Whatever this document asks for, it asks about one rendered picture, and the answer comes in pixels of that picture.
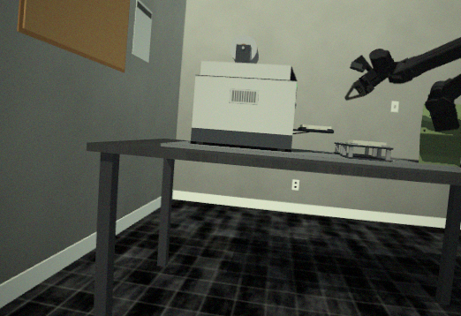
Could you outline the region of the white cylinder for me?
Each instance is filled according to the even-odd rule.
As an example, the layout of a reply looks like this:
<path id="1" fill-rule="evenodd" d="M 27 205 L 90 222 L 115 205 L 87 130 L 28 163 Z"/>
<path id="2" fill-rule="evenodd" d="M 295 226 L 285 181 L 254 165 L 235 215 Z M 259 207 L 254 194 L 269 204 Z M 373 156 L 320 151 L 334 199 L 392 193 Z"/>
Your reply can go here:
<path id="1" fill-rule="evenodd" d="M 251 49 L 250 49 L 250 62 L 249 63 L 253 63 L 253 64 L 257 64 L 258 63 L 258 60 L 259 60 L 259 57 L 257 57 L 258 54 L 258 49 L 257 49 L 257 44 L 256 44 L 256 41 L 249 35 L 240 35 L 238 37 L 236 37 L 232 42 L 231 42 L 231 46 L 230 46 L 230 54 L 232 56 L 232 58 L 234 59 L 235 61 L 235 57 L 236 57 L 236 46 L 237 44 L 246 44 L 246 45 L 251 45 Z M 255 54 L 256 54 L 256 57 L 255 57 Z"/>

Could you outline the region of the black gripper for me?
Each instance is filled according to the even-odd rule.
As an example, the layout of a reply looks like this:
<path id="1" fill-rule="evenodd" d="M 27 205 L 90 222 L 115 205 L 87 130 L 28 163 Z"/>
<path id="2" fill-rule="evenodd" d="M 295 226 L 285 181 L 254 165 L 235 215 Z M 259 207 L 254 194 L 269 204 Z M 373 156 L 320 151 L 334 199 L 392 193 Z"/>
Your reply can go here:
<path id="1" fill-rule="evenodd" d="M 379 77 L 380 77 L 380 75 L 369 82 L 368 79 L 365 76 L 363 76 L 361 79 L 358 79 L 357 81 L 355 81 L 352 84 L 352 86 L 351 86 L 349 92 L 347 93 L 347 95 L 344 97 L 345 100 L 348 101 L 348 100 L 358 98 L 358 97 L 361 97 L 361 96 L 364 96 L 364 95 L 367 95 L 367 94 L 371 93 L 374 90 L 374 87 L 376 87 L 378 84 L 380 84 L 382 82 L 382 79 L 379 78 Z M 354 88 L 358 91 L 359 94 L 354 95 L 352 97 L 349 97 L 349 95 L 351 94 L 351 92 L 352 92 L 352 90 Z"/>

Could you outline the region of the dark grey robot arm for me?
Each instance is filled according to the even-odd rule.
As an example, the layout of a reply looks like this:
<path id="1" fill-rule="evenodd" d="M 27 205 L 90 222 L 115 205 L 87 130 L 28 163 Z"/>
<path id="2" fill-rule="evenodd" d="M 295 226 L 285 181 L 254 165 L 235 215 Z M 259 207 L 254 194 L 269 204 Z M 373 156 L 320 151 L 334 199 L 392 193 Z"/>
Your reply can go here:
<path id="1" fill-rule="evenodd" d="M 461 58 L 461 37 L 424 54 L 406 58 L 400 62 L 394 62 L 389 51 L 384 49 L 373 50 L 369 57 L 373 69 L 363 56 L 352 61 L 350 68 L 359 72 L 369 71 L 363 75 L 369 82 L 380 75 L 379 78 L 382 81 L 388 78 L 389 83 L 403 84 L 426 71 Z M 437 81 L 432 85 L 425 103 L 436 132 L 459 128 L 454 100 L 461 95 L 461 73 L 455 78 L 447 80 L 445 80 L 447 81 L 445 84 L 443 84 L 445 81 Z M 453 112 L 454 110 L 455 112 Z"/>

